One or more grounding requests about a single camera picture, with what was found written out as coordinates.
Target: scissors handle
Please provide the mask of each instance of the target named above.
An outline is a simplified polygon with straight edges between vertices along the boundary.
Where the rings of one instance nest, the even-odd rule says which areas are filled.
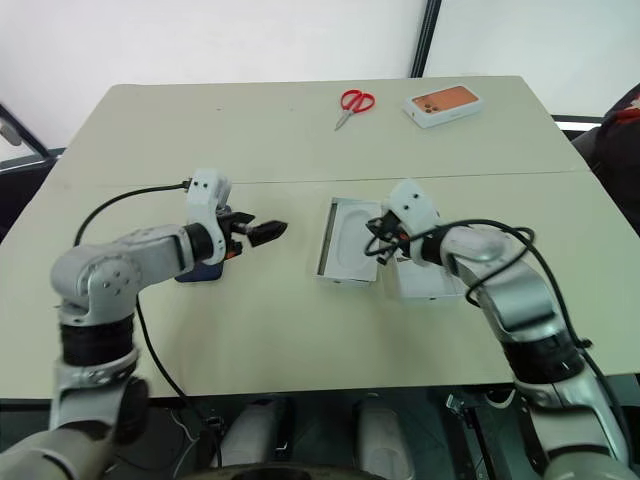
[[[362,90],[347,90],[340,98],[343,110],[351,110],[353,113],[362,113],[376,104],[376,99],[370,93]]]

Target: white table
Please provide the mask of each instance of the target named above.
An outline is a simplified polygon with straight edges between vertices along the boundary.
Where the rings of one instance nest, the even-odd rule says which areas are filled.
[[[422,130],[404,99],[462,82],[480,114]],[[375,94],[334,132],[342,92]],[[51,181],[177,183],[197,167],[235,183],[362,180],[587,169],[519,77],[228,85],[119,85],[98,104]]]
[[[595,342],[604,372],[640,368],[640,243],[589,172],[419,183],[443,218],[481,216],[534,228],[576,328]],[[481,313],[463,300],[400,303],[387,296],[387,272],[364,289],[313,278],[329,198],[380,199],[395,184],[236,185],[234,208],[290,226],[278,241],[225,264],[219,282],[168,281],[142,294],[153,342],[178,383],[190,394],[225,394],[509,381],[500,345]],[[0,397],[51,396],[60,347],[59,299],[49,269],[86,214],[126,190],[47,181],[0,245]],[[96,218],[86,241],[184,223],[184,208],[180,192],[126,200]],[[143,350],[139,374],[151,380],[154,395],[172,395],[139,336],[137,344]]]

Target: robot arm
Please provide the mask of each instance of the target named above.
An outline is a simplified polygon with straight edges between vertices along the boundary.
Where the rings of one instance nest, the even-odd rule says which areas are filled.
[[[625,438],[594,372],[575,345],[546,282],[524,261],[514,262],[518,252],[511,248],[509,237],[499,230],[467,226],[435,229],[433,235],[422,237],[440,221],[431,201],[411,180],[391,192],[386,207],[386,213],[367,226],[374,238],[392,248],[368,253],[377,254],[385,264],[400,248],[415,263],[442,265],[475,287],[475,301],[513,370],[523,401],[522,433],[534,468],[544,471],[550,462],[575,452],[604,455],[626,466]],[[513,264],[478,285],[508,263]]]
[[[137,230],[112,243],[80,245],[62,255],[51,283],[62,297],[58,319],[62,356],[56,362],[50,430],[32,435],[0,456],[0,479],[99,478],[115,444],[143,431],[148,388],[132,376],[137,296],[147,286],[216,264],[278,238],[286,224],[257,227],[253,215],[231,212],[231,185],[213,170],[199,170],[187,193],[189,224]]]

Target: red scissors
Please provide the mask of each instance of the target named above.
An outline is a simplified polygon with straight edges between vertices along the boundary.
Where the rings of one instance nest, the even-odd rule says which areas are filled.
[[[376,97],[370,93],[363,92],[362,90],[347,90],[342,94],[340,98],[340,105],[344,113],[338,123],[336,123],[335,130],[338,130],[344,122],[346,122],[354,113],[362,113],[369,110],[376,104]]]

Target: scissors blade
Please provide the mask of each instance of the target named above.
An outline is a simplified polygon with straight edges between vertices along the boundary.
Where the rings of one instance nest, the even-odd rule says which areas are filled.
[[[336,128],[334,128],[333,131],[335,132],[340,127],[342,127],[342,125],[344,125],[344,122],[346,122],[351,115],[353,115],[353,112],[351,110],[345,110],[340,117],[340,120],[338,120],[338,123],[336,123]]]

